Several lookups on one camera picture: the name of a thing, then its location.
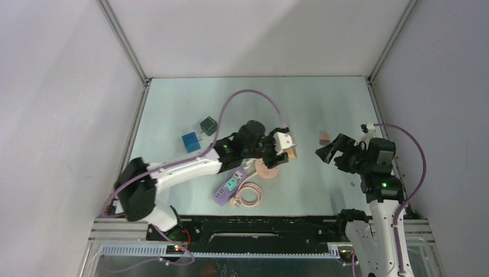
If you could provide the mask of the beige cube socket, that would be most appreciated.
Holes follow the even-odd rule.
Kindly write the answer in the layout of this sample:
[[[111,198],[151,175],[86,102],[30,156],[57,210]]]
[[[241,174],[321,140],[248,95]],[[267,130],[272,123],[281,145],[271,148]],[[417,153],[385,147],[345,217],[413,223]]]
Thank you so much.
[[[297,157],[298,157],[295,147],[288,148],[288,149],[285,150],[285,152],[287,153],[288,161],[289,162],[292,161],[292,160],[297,159]]]

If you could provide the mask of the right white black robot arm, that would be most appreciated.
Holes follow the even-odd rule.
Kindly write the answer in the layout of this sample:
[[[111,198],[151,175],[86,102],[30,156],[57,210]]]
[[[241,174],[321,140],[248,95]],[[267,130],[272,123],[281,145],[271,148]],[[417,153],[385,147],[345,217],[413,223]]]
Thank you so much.
[[[353,246],[352,263],[359,263],[363,276],[413,276],[404,234],[404,193],[393,174],[395,143],[373,137],[356,142],[340,133],[316,150],[325,163],[333,162],[343,172],[360,176],[372,218],[356,209],[343,209],[335,232]]]

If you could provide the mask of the teal USB charger plug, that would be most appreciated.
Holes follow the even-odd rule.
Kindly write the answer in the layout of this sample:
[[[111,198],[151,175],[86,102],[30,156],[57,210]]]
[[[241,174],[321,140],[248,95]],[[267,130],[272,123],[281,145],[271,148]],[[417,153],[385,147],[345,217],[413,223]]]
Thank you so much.
[[[230,178],[226,183],[225,183],[225,188],[229,191],[232,192],[234,189],[238,186],[238,181],[235,178]]]

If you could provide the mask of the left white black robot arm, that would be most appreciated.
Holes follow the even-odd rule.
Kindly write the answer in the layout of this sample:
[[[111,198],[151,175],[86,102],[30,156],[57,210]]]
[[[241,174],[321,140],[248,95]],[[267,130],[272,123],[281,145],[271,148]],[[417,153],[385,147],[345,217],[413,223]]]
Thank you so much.
[[[157,204],[158,193],[191,179],[238,168],[245,159],[262,159],[273,169],[292,160],[296,144],[289,128],[275,128],[265,134],[258,121],[249,121],[229,136],[214,141],[198,156],[176,162],[146,163],[131,160],[115,183],[121,215],[129,222],[146,221],[168,240],[181,236],[182,224],[176,209]]]

